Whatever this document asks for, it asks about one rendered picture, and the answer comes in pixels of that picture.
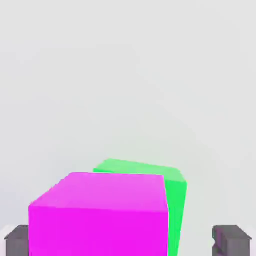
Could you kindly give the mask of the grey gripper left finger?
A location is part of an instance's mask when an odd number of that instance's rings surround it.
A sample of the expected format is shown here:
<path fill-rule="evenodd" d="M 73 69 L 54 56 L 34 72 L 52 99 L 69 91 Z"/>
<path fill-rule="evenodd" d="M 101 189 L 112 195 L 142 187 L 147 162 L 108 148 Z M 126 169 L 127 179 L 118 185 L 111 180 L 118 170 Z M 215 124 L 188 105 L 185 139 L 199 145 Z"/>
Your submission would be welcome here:
<path fill-rule="evenodd" d="M 28 225 L 7 225 L 0 230 L 0 256 L 29 256 Z"/>

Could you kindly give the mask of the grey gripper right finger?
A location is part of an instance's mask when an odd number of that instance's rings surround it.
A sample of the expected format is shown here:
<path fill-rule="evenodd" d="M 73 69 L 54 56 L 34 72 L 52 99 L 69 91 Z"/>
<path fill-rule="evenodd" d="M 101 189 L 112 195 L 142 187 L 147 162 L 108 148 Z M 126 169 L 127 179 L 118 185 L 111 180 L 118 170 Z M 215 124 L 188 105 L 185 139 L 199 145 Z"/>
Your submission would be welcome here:
<path fill-rule="evenodd" d="M 212 256 L 256 256 L 256 233 L 251 237 L 236 224 L 212 227 Z"/>

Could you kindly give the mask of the small green cube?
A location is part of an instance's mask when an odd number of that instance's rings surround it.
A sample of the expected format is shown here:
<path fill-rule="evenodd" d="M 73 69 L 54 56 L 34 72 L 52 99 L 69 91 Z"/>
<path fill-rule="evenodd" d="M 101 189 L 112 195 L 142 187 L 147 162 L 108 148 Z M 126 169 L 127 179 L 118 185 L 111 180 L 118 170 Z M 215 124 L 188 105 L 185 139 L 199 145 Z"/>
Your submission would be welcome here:
<path fill-rule="evenodd" d="M 94 173 L 153 174 L 164 177 L 168 204 L 168 256 L 178 256 L 187 181 L 174 167 L 108 158 L 93 169 Z"/>

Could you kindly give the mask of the small magenta cube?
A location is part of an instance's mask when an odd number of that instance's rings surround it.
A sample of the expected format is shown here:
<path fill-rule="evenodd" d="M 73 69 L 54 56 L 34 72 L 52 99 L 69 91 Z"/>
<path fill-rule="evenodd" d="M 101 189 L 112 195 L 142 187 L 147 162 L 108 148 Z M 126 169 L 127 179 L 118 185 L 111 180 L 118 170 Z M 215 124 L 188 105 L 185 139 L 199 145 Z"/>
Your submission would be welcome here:
<path fill-rule="evenodd" d="M 164 178 L 72 172 L 28 208 L 29 256 L 168 256 Z"/>

